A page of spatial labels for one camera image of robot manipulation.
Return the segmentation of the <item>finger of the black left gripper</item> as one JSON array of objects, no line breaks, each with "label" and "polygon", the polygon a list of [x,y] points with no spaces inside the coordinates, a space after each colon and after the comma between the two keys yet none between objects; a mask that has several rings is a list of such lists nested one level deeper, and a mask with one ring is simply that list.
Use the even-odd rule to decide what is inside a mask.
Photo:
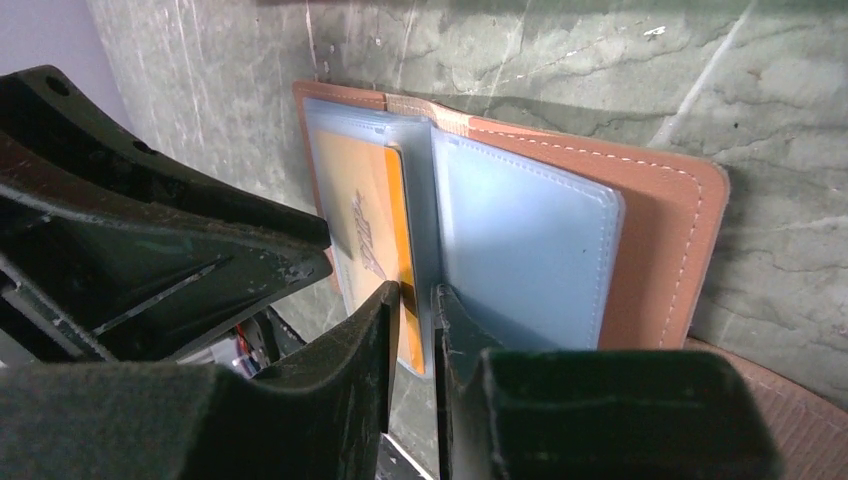
[{"label": "finger of the black left gripper", "polygon": [[1,137],[1,358],[175,360],[330,273],[289,235],[145,204]]},{"label": "finger of the black left gripper", "polygon": [[286,234],[321,249],[330,244],[325,220],[239,190],[149,147],[52,65],[2,76],[1,128],[63,170],[135,201]]}]

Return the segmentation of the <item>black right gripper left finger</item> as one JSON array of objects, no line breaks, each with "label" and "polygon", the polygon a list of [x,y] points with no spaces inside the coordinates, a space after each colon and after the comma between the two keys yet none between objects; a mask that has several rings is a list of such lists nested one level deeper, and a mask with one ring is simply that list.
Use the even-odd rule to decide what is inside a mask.
[{"label": "black right gripper left finger", "polygon": [[5,479],[371,479],[388,428],[400,289],[252,379],[217,364],[1,374]]}]

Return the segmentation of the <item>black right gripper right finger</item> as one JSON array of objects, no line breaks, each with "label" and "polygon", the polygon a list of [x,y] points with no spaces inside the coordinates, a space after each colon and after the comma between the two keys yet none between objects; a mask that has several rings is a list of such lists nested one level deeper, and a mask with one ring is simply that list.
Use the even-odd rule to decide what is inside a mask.
[{"label": "black right gripper right finger", "polygon": [[508,349],[438,285],[444,479],[777,479],[783,460],[741,374],[698,350]]}]

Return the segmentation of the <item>tan leather card holder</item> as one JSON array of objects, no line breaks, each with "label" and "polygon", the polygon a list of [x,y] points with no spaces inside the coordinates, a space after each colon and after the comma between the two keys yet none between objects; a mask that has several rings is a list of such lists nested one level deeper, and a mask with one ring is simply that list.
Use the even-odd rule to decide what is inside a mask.
[{"label": "tan leather card holder", "polygon": [[[687,348],[687,335],[729,199],[725,171],[705,160],[528,128],[408,95],[298,81],[298,103],[326,100],[424,116],[449,132],[618,189],[627,213],[600,344]],[[847,414],[804,387],[734,354],[785,461],[788,479],[847,475]]]}]

